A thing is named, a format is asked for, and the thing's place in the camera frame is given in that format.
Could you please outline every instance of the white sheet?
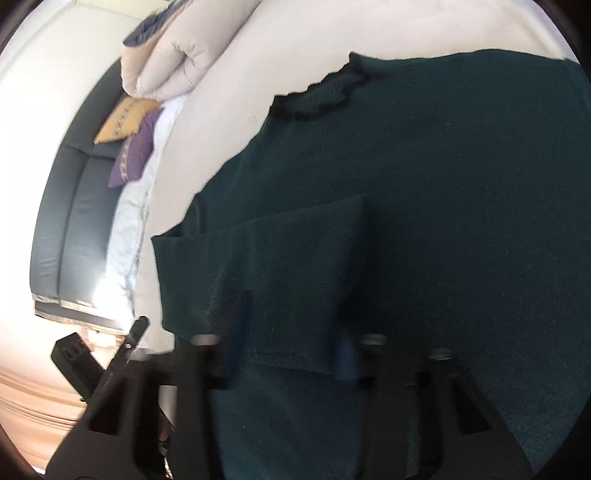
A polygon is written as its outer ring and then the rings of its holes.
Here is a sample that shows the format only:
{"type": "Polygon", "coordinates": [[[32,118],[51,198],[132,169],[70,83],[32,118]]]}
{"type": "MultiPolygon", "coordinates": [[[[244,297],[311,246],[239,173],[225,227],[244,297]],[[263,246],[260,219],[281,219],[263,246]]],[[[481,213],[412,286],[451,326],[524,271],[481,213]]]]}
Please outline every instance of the white sheet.
{"type": "Polygon", "coordinates": [[[172,131],[150,200],[135,292],[152,321],[143,345],[173,347],[160,326],[150,238],[179,223],[192,197],[258,132],[274,95],[305,90],[351,51],[381,59],[483,48],[574,58],[530,0],[263,0],[190,94],[172,131]]]}
{"type": "Polygon", "coordinates": [[[134,318],[133,294],[139,252],[148,219],[148,202],[168,137],[187,95],[167,100],[154,128],[154,151],[142,178],[128,183],[121,192],[107,248],[105,279],[95,294],[96,307],[103,316],[117,320],[129,330],[134,318]]]}

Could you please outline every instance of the metal screw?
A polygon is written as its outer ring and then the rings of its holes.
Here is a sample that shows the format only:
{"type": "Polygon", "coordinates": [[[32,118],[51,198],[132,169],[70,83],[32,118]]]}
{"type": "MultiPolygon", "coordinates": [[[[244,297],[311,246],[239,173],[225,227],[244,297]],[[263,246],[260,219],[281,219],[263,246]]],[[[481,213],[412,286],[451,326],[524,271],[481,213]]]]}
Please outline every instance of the metal screw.
{"type": "Polygon", "coordinates": [[[204,335],[195,335],[191,338],[193,345],[217,345],[220,342],[220,337],[214,333],[205,333],[204,335]]]}
{"type": "Polygon", "coordinates": [[[382,346],[386,345],[388,338],[379,333],[368,333],[361,337],[361,345],[366,346],[382,346]]]}
{"type": "Polygon", "coordinates": [[[429,360],[451,360],[453,358],[453,352],[444,346],[433,348],[429,353],[429,360]]]}

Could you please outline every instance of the dark green sweater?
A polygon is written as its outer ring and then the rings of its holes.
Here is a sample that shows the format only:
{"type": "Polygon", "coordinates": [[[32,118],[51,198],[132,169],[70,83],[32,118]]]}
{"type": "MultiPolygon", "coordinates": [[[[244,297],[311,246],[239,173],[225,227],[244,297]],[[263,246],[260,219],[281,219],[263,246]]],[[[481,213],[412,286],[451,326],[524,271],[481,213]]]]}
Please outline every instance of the dark green sweater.
{"type": "Polygon", "coordinates": [[[495,50],[352,54],[275,99],[153,239],[171,332],[255,292],[243,373],[216,396],[230,479],[350,475],[363,398],[330,375],[339,322],[451,347],[547,461],[591,391],[590,106],[578,65],[495,50]]]}

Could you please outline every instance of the mattress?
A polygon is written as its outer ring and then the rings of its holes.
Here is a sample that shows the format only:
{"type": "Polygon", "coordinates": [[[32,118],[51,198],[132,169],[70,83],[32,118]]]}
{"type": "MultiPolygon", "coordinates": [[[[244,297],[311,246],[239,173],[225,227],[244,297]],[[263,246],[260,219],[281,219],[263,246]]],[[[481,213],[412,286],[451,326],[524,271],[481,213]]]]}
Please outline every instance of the mattress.
{"type": "Polygon", "coordinates": [[[484,48],[575,60],[530,0],[264,0],[189,95],[160,161],[135,288],[143,345],[174,346],[160,326],[151,237],[179,223],[195,195],[259,131],[275,95],[305,90],[348,61],[437,57],[484,48]]]}

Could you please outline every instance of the purple pillow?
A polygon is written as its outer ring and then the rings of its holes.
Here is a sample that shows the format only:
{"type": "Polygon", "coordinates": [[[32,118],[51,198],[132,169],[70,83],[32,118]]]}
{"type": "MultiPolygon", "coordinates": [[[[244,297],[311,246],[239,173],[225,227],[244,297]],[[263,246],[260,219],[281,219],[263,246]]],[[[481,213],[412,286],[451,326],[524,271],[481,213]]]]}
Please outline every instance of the purple pillow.
{"type": "Polygon", "coordinates": [[[146,162],[154,150],[154,127],[162,111],[163,109],[148,112],[139,131],[123,142],[111,170],[109,188],[121,187],[142,177],[146,162]]]}

